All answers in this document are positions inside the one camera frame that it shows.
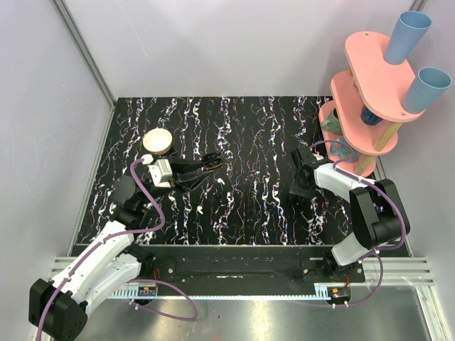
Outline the black earbud charging case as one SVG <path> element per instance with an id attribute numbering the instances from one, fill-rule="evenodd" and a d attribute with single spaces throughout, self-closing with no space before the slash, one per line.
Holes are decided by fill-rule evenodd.
<path id="1" fill-rule="evenodd" d="M 221 167 L 223 160 L 221 158 L 221 153 L 214 152 L 208 153 L 202 157 L 203 167 L 206 170 L 216 169 Z"/>

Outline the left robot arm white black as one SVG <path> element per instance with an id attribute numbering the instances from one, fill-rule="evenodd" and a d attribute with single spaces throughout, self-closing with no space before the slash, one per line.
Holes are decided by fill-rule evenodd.
<path id="1" fill-rule="evenodd" d="M 219 153 L 200 160 L 146 154 L 130 165 L 130 174 L 118 178 L 111 194 L 114 214 L 93 242 L 59 274 L 38 279 L 30 288 L 28 319 L 36 326 L 36 339 L 48 335 L 54 340 L 74 340 L 89 316 L 116 290 L 138 283 L 137 293 L 126 298 L 136 309 L 159 286 L 175 285 L 161 278 L 160 261 L 137 243 L 140 234 L 157 232 L 165 225 L 158 197 L 177 189 L 190 192 L 223 164 Z"/>

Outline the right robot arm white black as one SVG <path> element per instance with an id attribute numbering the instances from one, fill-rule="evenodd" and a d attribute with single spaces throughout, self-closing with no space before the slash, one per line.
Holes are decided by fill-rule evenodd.
<path id="1" fill-rule="evenodd" d="M 326 252 L 320 266 L 329 281 L 340 281 L 355 265 L 397 240 L 402 245 L 410 221 L 395 184 L 355 175 L 326 158 L 317 158 L 308 146 L 291 152 L 296 166 L 292 195 L 312 198 L 328 190 L 350 205 L 352 232 Z"/>

